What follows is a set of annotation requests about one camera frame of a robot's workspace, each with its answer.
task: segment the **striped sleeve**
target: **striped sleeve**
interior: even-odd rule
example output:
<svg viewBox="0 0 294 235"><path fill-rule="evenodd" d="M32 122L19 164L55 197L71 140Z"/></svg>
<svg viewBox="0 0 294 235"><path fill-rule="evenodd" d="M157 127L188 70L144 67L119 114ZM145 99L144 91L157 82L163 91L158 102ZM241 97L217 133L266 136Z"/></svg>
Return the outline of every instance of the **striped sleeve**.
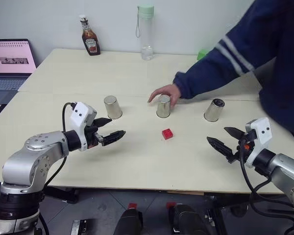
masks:
<svg viewBox="0 0 294 235"><path fill-rule="evenodd" d="M256 0L240 22L203 59L174 79L182 98L226 85L277 55L283 0Z"/></svg>

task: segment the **green bottle cap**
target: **green bottle cap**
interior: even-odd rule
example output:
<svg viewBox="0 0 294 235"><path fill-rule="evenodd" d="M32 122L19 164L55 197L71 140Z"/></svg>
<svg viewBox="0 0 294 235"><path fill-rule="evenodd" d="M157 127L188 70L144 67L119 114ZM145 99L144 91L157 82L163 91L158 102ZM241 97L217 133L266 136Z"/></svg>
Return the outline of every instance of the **green bottle cap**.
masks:
<svg viewBox="0 0 294 235"><path fill-rule="evenodd" d="M200 52L198 53L198 56L197 56L197 60L201 60L201 59L204 58L208 53L209 53L208 50L205 50L205 49L200 50Z"/></svg>
<svg viewBox="0 0 294 235"><path fill-rule="evenodd" d="M149 4L141 4L137 6L139 17L152 18L154 6Z"/></svg>

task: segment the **white stripe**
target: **white stripe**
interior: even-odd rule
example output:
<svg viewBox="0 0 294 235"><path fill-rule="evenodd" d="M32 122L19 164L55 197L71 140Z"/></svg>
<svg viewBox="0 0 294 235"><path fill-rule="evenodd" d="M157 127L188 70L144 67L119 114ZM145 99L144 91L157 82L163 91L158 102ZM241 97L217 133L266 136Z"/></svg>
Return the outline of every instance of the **white stripe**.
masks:
<svg viewBox="0 0 294 235"><path fill-rule="evenodd" d="M234 46L233 42L231 39L229 39L228 36L225 35L223 38L223 41L227 45L227 47L230 49L230 51L236 56L236 58L249 70L255 70L254 66L248 62L237 50L236 47Z"/></svg>
<svg viewBox="0 0 294 235"><path fill-rule="evenodd" d="M231 62L232 66L234 67L236 73L239 76L242 76L244 74L241 66L235 61L235 59L232 57L232 55L221 44L218 43L216 45L216 49L218 49L220 51L220 53L222 55L224 55Z"/></svg>

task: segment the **white wall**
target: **white wall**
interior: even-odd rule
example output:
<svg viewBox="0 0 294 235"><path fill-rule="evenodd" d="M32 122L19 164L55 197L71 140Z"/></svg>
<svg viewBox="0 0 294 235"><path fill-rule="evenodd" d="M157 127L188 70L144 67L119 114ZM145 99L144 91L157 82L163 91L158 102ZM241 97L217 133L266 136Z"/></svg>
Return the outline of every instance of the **white wall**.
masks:
<svg viewBox="0 0 294 235"><path fill-rule="evenodd" d="M253 0L0 0L0 38L28 38L39 63L56 47L84 48L85 13L102 50L139 51L137 4L155 5L154 50L211 49Z"/></svg>

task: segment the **white table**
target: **white table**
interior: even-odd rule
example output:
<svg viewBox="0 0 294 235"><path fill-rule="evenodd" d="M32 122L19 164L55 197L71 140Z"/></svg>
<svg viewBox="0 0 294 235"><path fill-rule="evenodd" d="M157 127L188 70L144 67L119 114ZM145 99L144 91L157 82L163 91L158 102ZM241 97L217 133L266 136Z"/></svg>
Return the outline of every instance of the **white table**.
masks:
<svg viewBox="0 0 294 235"><path fill-rule="evenodd" d="M153 90L172 83L177 71L187 71L195 62L193 55L156 54L154 59L145 61L139 53L104 51L100 56L89 56L84 50L55 49L19 91L147 98ZM249 73L197 98L259 100L260 88Z"/></svg>
<svg viewBox="0 0 294 235"><path fill-rule="evenodd" d="M68 101L83 101L106 117L104 95L18 93L0 114L0 180L6 159L35 134L61 130L62 106ZM156 103L145 97L118 96L123 116L99 129L107 135L125 130L126 135L107 147L70 153L66 165L51 182L54 186L91 188L142 188L186 191L249 192L238 162L229 164L214 150L207 136L220 139L233 150L237 140L223 127L244 130L245 123L266 116L258 101L226 101L217 122L207 122L203 113L210 100L178 104L168 118L156 115ZM292 135L270 120L273 134L270 150L294 158ZM174 134L165 141L161 131ZM57 162L49 176L60 165ZM247 170L253 184L265 178ZM261 192L275 193L272 184Z"/></svg>

